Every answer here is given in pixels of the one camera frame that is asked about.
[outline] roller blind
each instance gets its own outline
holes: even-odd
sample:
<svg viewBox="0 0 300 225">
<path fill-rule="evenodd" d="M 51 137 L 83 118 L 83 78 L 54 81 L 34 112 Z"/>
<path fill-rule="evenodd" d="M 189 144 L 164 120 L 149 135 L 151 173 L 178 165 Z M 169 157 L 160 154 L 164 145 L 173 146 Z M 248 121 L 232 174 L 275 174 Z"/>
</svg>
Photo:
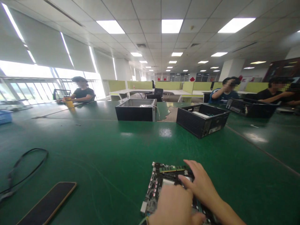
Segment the roller blind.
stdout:
<svg viewBox="0 0 300 225">
<path fill-rule="evenodd" d="M 33 64 L 4 8 L 0 4 L 0 60 Z"/>
<path fill-rule="evenodd" d="M 10 11 L 38 65 L 73 69 L 60 32 L 18 11 Z"/>
<path fill-rule="evenodd" d="M 95 73 L 89 47 L 67 35 L 64 38 L 75 70 Z"/>
<path fill-rule="evenodd" d="M 115 80 L 115 71 L 113 68 L 113 58 L 95 50 L 96 63 L 98 65 L 101 79 Z"/>
</svg>

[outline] smartphone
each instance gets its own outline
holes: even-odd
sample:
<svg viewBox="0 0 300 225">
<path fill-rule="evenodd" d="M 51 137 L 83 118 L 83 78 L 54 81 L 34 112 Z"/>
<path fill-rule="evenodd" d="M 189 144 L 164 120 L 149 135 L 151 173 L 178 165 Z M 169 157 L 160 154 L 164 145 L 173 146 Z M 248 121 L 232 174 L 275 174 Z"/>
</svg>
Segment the smartphone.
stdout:
<svg viewBox="0 0 300 225">
<path fill-rule="evenodd" d="M 57 183 L 17 225 L 47 224 L 76 186 L 76 182 Z"/>
</svg>

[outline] black t-shirt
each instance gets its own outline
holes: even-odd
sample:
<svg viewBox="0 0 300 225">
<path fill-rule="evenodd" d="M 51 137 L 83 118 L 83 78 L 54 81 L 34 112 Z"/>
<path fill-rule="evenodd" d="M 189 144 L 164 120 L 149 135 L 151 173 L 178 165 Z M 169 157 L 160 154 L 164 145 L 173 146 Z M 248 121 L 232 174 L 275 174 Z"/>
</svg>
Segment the black t-shirt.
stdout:
<svg viewBox="0 0 300 225">
<path fill-rule="evenodd" d="M 93 96 L 93 98 L 91 100 L 93 100 L 95 98 L 94 90 L 90 89 L 89 87 L 87 89 L 84 89 L 84 90 L 81 90 L 81 88 L 77 88 L 74 91 L 74 95 L 75 95 L 76 98 L 84 98 L 88 94 Z"/>
<path fill-rule="evenodd" d="M 257 100 L 264 100 L 264 99 L 267 99 L 267 98 L 271 98 L 271 97 L 274 97 L 276 95 L 279 95 L 281 94 L 282 91 L 277 91 L 274 95 L 271 94 L 271 92 L 269 91 L 269 89 L 265 89 L 263 91 L 260 91 L 256 94 L 256 98 Z M 280 98 L 276 101 L 273 101 L 272 104 L 277 104 L 278 102 L 288 102 L 289 100 L 287 98 Z"/>
</svg>

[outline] person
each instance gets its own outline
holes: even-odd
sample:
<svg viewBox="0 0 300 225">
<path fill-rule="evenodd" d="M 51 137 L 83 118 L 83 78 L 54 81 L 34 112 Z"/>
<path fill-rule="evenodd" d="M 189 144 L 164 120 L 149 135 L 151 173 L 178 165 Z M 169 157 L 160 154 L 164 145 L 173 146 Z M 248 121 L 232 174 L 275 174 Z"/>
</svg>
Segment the person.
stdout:
<svg viewBox="0 0 300 225">
<path fill-rule="evenodd" d="M 234 210 L 218 195 L 203 166 L 193 160 L 184 160 L 191 168 L 193 182 L 179 175 L 186 190 L 181 185 L 166 185 L 161 189 L 156 211 L 148 218 L 149 225 L 200 225 L 205 215 L 192 215 L 193 195 L 208 207 L 223 225 L 245 225 Z"/>
<path fill-rule="evenodd" d="M 234 91 L 235 87 L 241 82 L 237 77 L 228 77 L 223 80 L 223 87 L 215 89 L 209 97 L 208 103 L 226 104 L 231 98 L 239 98 L 238 93 Z"/>
<path fill-rule="evenodd" d="M 88 81 L 85 78 L 73 77 L 72 81 L 79 86 L 70 96 L 73 102 L 89 102 L 95 99 L 94 90 L 88 87 Z"/>
<path fill-rule="evenodd" d="M 283 105 L 288 106 L 296 106 L 300 105 L 300 101 L 293 101 L 290 99 L 293 96 L 294 92 L 289 91 L 280 91 L 279 89 L 284 88 L 287 83 L 291 81 L 286 77 L 274 77 L 269 80 L 268 88 L 260 91 L 256 94 L 256 99 L 265 102 L 265 103 L 272 103 L 277 104 L 282 102 Z"/>
</svg>

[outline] blue t-shirt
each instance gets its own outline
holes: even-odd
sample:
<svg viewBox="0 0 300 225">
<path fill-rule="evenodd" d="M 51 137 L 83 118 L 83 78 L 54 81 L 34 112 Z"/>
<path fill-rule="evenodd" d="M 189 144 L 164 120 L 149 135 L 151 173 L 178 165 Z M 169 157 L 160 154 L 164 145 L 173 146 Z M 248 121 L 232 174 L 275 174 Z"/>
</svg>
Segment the blue t-shirt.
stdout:
<svg viewBox="0 0 300 225">
<path fill-rule="evenodd" d="M 212 95 L 220 90 L 220 88 L 215 89 L 209 96 L 209 101 L 208 103 L 213 103 L 213 104 L 227 104 L 227 101 L 231 98 L 240 98 L 238 96 L 238 93 L 235 91 L 230 92 L 229 94 L 222 93 L 217 99 L 213 99 Z"/>
</svg>

